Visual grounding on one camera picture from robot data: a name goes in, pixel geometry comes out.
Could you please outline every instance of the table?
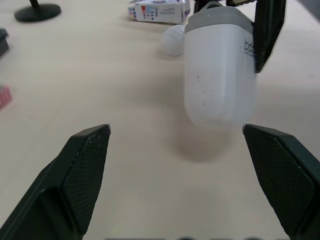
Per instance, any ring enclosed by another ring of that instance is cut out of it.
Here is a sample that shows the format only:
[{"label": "table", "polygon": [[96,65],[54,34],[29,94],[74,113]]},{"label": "table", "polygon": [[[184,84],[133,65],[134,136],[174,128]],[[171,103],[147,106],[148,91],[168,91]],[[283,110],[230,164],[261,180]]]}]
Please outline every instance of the table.
[{"label": "table", "polygon": [[[195,127],[183,56],[159,52],[165,24],[127,19],[126,0],[56,0],[61,16],[21,24],[0,0],[10,51],[0,82],[0,224],[67,139],[109,123],[102,188],[86,240],[287,238],[261,190],[241,129]],[[254,16],[254,4],[240,7]],[[320,158],[320,28],[296,1],[263,73],[250,123],[295,135]]]}]

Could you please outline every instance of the white cardboard box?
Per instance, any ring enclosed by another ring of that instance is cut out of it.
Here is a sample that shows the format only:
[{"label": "white cardboard box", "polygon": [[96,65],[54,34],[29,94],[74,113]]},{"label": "white cardboard box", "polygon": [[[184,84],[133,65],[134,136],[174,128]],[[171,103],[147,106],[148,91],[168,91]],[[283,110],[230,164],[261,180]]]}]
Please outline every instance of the white cardboard box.
[{"label": "white cardboard box", "polygon": [[130,19],[143,22],[183,24],[190,13],[189,0],[134,0]]}]

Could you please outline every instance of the white egg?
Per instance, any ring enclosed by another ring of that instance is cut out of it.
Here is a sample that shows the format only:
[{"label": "white egg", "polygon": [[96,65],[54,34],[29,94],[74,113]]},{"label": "white egg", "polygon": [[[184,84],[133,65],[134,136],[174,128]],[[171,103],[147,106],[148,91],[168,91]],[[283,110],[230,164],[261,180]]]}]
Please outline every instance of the white egg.
[{"label": "white egg", "polygon": [[185,26],[175,25],[169,27],[161,38],[161,52],[169,56],[180,56],[184,53]]}]

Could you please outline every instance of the black round base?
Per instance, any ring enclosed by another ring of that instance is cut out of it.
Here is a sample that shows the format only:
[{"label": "black round base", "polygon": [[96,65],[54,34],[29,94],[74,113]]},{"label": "black round base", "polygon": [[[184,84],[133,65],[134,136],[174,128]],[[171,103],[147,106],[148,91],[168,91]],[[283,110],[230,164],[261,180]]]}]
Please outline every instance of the black round base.
[{"label": "black round base", "polygon": [[14,13],[19,22],[32,23],[52,19],[61,13],[61,8],[55,4],[40,4],[38,7],[26,7]]}]

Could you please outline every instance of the textured grip pad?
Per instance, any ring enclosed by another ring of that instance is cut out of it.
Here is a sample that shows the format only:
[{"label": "textured grip pad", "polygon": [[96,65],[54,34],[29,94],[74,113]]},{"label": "textured grip pad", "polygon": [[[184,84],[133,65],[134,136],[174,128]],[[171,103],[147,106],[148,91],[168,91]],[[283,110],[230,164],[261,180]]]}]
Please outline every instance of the textured grip pad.
[{"label": "textured grip pad", "polygon": [[245,126],[243,133],[262,190],[285,232],[296,235],[306,221],[318,190],[283,141],[298,140],[274,129],[253,125]]},{"label": "textured grip pad", "polygon": [[76,227],[83,235],[88,230],[101,188],[109,135],[110,129],[106,127],[86,140],[62,185]]}]

